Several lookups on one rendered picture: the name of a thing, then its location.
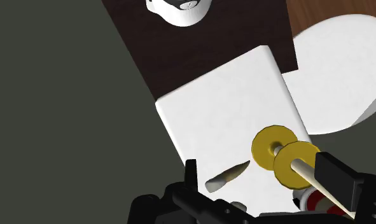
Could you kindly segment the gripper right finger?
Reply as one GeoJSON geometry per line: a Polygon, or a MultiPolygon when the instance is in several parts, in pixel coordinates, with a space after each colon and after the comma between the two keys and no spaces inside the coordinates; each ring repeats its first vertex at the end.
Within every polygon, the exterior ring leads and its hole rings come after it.
{"type": "Polygon", "coordinates": [[[376,224],[376,175],[356,172],[328,152],[316,154],[315,179],[349,212],[355,224],[376,224]]]}

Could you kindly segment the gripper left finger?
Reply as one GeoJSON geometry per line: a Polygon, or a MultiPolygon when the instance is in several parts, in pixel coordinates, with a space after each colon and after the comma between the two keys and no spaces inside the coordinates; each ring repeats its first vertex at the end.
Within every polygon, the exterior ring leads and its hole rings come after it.
{"type": "Polygon", "coordinates": [[[198,192],[197,163],[189,159],[184,181],[168,185],[163,197],[147,194],[132,201],[127,224],[254,224],[254,218],[198,192]]]}

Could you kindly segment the red white striped cylinder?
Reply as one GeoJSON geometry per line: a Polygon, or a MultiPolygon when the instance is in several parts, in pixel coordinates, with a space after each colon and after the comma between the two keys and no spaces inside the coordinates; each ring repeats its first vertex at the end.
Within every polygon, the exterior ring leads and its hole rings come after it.
{"type": "Polygon", "coordinates": [[[303,190],[293,190],[292,196],[295,206],[301,211],[316,211],[349,217],[341,208],[313,186],[303,190]]]}

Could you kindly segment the beige grey tapered object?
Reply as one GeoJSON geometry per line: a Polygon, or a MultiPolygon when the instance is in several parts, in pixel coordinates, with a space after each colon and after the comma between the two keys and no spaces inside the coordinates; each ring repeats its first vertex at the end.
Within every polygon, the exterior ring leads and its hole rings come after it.
{"type": "Polygon", "coordinates": [[[237,164],[223,171],[219,175],[207,180],[205,182],[205,188],[207,189],[209,193],[218,191],[220,188],[225,186],[228,182],[240,176],[247,169],[249,164],[250,164],[250,161],[248,160],[244,163],[237,164]]]}

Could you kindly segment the yellow discs on cream rod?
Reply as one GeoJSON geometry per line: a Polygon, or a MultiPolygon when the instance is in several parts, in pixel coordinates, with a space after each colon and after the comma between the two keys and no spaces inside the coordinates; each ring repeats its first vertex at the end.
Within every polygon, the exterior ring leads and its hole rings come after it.
{"type": "Polygon", "coordinates": [[[319,181],[315,179],[316,154],[320,150],[312,143],[299,141],[285,126],[271,125],[260,130],[253,139],[251,153],[262,168],[273,171],[282,186],[302,190],[313,186],[351,218],[348,211],[319,181]]]}

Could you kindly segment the small grey object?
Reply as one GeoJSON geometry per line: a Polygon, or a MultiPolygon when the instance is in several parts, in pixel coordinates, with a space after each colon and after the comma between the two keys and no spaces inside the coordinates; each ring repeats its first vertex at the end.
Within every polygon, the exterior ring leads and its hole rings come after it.
{"type": "Polygon", "coordinates": [[[247,207],[241,203],[241,202],[237,202],[237,201],[233,201],[230,203],[231,205],[235,206],[236,208],[239,208],[240,210],[246,212],[247,211],[247,207]]]}

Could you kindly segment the white toilet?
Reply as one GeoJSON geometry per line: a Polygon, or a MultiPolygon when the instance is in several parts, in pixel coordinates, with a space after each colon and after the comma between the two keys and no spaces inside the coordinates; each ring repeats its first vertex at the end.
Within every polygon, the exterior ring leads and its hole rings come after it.
{"type": "Polygon", "coordinates": [[[301,141],[352,131],[376,114],[376,18],[341,15],[293,40],[298,69],[281,73],[258,46],[156,101],[181,160],[197,161],[198,189],[210,199],[241,202],[249,214],[295,212],[293,192],[251,154],[255,135],[283,125],[301,141]],[[250,161],[218,191],[205,182],[250,161]]]}

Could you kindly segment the dark brown robot stand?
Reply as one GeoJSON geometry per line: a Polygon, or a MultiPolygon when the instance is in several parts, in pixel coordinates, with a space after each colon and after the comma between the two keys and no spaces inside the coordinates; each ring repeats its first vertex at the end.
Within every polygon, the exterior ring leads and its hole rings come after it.
{"type": "Polygon", "coordinates": [[[154,99],[260,45],[282,73],[298,68],[286,0],[214,0],[197,24],[176,27],[144,0],[102,0],[154,99]]]}

